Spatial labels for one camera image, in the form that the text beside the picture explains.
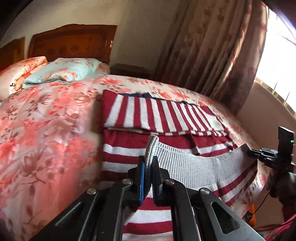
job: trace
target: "nightstand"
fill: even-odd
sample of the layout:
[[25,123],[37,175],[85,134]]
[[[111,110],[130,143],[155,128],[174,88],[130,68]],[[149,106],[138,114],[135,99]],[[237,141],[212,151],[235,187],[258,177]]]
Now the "nightstand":
[[127,64],[115,64],[110,68],[110,73],[142,79],[149,79],[150,77],[150,74],[145,68]]

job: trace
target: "floral curtain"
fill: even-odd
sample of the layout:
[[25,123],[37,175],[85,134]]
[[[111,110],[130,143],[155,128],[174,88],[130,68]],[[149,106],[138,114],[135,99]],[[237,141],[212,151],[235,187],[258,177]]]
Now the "floral curtain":
[[255,79],[267,19],[260,0],[181,2],[152,79],[210,96],[236,114]]

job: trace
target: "pink floral blanket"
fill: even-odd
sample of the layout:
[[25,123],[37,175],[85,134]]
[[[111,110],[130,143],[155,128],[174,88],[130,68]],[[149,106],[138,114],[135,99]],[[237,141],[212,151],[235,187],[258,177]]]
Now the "pink floral blanket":
[[[256,143],[220,104],[198,93],[124,76],[36,85],[10,95],[0,107],[0,217],[16,241],[29,240],[75,198],[99,185],[102,165],[100,96],[147,93],[208,106],[238,145]],[[246,195],[232,209],[243,216],[267,180],[258,166]]]

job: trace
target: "orange pillow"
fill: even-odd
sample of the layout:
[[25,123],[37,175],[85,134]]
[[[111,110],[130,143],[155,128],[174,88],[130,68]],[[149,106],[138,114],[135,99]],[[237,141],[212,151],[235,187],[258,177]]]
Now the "orange pillow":
[[0,101],[16,92],[16,81],[37,66],[46,63],[45,56],[33,57],[14,63],[0,73]]

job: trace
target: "white wall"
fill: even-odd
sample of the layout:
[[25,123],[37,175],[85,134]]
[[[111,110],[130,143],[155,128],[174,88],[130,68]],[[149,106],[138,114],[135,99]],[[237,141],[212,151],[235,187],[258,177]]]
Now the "white wall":
[[[296,120],[271,93],[254,83],[248,98],[237,117],[259,146],[277,149],[278,126],[296,131]],[[266,187],[255,202],[258,207],[267,195]],[[270,196],[256,212],[257,226],[284,221],[281,203]]]
[[7,30],[0,47],[70,23],[118,25],[110,65],[130,64],[153,72],[179,0],[34,0]]

